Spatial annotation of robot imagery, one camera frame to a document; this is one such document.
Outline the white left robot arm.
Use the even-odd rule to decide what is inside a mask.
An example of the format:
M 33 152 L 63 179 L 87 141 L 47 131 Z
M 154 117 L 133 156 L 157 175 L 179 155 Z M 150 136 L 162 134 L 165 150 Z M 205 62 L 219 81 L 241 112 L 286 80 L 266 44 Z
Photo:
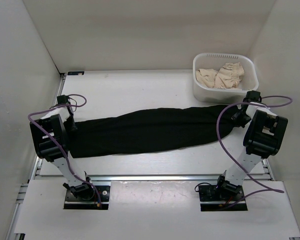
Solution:
M 97 188 L 88 174 L 73 162 L 70 154 L 70 134 L 77 130 L 74 111 L 86 103 L 87 99 L 80 94 L 59 95 L 54 106 L 30 113 L 27 118 L 36 155 L 61 172 L 66 179 L 63 186 L 74 197 L 100 204 Z

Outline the black trousers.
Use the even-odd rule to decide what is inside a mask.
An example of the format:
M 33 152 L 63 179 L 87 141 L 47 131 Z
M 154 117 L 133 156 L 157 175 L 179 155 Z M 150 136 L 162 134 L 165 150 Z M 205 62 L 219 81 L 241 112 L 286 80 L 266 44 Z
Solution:
M 236 127 L 238 107 L 144 109 L 117 117 L 76 122 L 69 136 L 73 158 L 157 153 L 206 145 L 228 136 Z

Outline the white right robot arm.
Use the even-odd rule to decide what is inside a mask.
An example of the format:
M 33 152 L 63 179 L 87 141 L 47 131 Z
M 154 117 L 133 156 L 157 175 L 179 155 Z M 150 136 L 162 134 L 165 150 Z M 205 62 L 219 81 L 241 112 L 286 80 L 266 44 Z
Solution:
M 240 156 L 238 159 L 231 156 L 234 164 L 218 177 L 214 193 L 220 200 L 236 197 L 242 191 L 245 178 L 253 179 L 250 175 L 252 169 L 279 152 L 288 125 L 287 118 L 273 113 L 269 106 L 262 103 L 260 92 L 248 91 L 242 102 L 225 107 L 217 118 L 216 135 L 223 150 L 226 148 L 220 134 L 221 118 L 230 108 L 238 105 L 240 108 L 232 115 L 232 122 L 236 127 L 249 126 Z

